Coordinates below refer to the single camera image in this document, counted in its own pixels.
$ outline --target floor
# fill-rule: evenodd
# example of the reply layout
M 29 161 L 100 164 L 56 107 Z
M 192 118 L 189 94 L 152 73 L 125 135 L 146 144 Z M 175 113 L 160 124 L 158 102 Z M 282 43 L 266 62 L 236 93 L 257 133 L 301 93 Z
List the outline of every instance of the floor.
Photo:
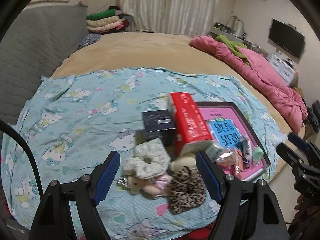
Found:
M 301 152 L 297 152 L 297 154 L 303 158 L 305 163 L 307 162 L 305 155 Z M 291 170 L 291 167 L 286 164 L 269 184 L 278 198 L 284 221 L 288 223 L 291 223 L 296 214 L 296 211 L 293 208 L 297 204 L 296 200 L 300 195 L 300 193 L 293 188 L 295 179 Z

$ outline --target green cloth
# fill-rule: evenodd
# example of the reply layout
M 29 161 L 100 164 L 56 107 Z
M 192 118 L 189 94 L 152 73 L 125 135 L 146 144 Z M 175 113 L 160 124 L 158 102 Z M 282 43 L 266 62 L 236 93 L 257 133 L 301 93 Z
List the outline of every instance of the green cloth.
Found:
M 87 15 L 86 20 L 97 21 L 116 15 L 116 10 L 106 10 L 100 13 Z
M 241 58 L 246 65 L 250 66 L 246 55 L 242 54 L 240 49 L 238 48 L 238 47 L 247 48 L 246 45 L 244 45 L 238 41 L 230 41 L 230 40 L 228 40 L 228 38 L 225 35 L 222 35 L 222 34 L 218 35 L 215 38 L 215 40 L 224 43 L 234 55 Z

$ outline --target curtain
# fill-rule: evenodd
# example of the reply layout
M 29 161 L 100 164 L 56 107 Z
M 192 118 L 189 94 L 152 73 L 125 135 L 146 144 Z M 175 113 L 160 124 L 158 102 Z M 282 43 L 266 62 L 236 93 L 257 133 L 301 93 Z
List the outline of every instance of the curtain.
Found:
M 208 33 L 216 5 L 217 0 L 121 0 L 138 29 L 191 37 Z

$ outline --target tv screen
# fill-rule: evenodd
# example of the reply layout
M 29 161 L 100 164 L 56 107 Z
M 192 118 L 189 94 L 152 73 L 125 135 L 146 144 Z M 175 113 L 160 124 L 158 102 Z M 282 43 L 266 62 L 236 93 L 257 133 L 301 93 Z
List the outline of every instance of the tv screen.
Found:
M 295 57 L 301 57 L 305 45 L 304 36 L 289 25 L 273 19 L 269 39 Z

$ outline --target black box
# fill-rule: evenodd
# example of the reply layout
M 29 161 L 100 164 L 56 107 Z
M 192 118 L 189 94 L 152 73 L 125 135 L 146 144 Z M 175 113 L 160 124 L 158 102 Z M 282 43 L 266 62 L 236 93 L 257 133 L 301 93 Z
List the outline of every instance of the black box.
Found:
M 176 128 L 168 110 L 142 112 L 147 140 L 160 138 L 164 146 L 171 146 Z

